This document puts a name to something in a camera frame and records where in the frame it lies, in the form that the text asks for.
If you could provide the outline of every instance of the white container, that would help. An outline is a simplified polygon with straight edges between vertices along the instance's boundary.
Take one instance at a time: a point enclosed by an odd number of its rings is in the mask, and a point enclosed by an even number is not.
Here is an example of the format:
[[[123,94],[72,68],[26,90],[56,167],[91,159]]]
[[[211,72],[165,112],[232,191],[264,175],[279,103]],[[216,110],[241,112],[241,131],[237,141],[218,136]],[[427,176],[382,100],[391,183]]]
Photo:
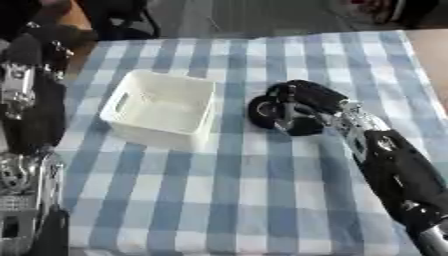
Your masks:
[[[100,118],[126,141],[183,151],[200,150],[215,116],[215,83],[148,70],[129,72]]]

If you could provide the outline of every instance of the silver robotic arm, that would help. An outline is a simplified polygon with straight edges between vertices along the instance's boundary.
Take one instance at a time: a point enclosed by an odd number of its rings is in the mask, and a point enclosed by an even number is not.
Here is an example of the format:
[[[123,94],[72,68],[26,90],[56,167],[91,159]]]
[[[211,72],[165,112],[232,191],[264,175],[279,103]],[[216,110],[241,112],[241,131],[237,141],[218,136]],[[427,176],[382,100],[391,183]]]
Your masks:
[[[389,215],[425,256],[448,255],[448,190],[434,166],[397,131],[358,102],[322,85],[293,80],[253,99],[255,125],[290,136],[337,130]]]
[[[95,34],[56,21],[70,9],[55,1],[0,53],[0,255],[68,255],[69,216],[60,208],[64,163],[54,151],[65,132],[70,49]]]

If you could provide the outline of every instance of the chair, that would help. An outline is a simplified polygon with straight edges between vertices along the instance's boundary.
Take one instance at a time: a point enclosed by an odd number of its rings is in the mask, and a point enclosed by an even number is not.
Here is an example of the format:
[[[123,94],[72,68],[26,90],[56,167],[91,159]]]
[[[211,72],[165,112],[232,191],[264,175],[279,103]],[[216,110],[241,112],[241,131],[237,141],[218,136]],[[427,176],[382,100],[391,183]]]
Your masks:
[[[155,39],[160,37],[160,27],[147,9],[147,0],[114,0],[109,19],[121,19],[117,26],[117,39]],[[145,21],[152,28],[152,33],[146,33],[131,28],[137,21]]]
[[[147,0],[77,0],[90,19],[99,40],[154,39],[160,37],[160,27],[146,8]],[[112,20],[121,20],[114,25]],[[132,28],[137,21],[145,21],[152,33]]]

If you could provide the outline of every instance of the basket handle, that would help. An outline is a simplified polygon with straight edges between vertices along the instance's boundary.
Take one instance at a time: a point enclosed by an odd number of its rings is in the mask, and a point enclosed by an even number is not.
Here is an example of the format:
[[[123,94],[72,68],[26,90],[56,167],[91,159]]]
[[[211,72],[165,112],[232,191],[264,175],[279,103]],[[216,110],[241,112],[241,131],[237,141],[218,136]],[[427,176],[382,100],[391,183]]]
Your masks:
[[[126,104],[128,99],[129,94],[127,92],[123,93],[123,95],[121,95],[120,99],[117,101],[117,105],[115,105],[115,112],[119,113],[123,109],[123,106]]]

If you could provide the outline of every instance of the table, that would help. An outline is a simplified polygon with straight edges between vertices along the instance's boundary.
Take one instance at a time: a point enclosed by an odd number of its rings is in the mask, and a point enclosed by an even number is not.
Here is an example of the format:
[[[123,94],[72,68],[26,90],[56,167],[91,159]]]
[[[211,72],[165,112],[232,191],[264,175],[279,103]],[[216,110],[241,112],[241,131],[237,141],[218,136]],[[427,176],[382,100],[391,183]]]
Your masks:
[[[446,116],[414,55],[403,32],[100,43],[69,87],[71,125],[58,147],[69,164],[71,245],[129,255],[417,255],[336,134],[291,140],[244,119],[268,84],[309,79],[362,100],[448,170]],[[218,81],[204,151],[109,134],[97,112],[136,67]]]

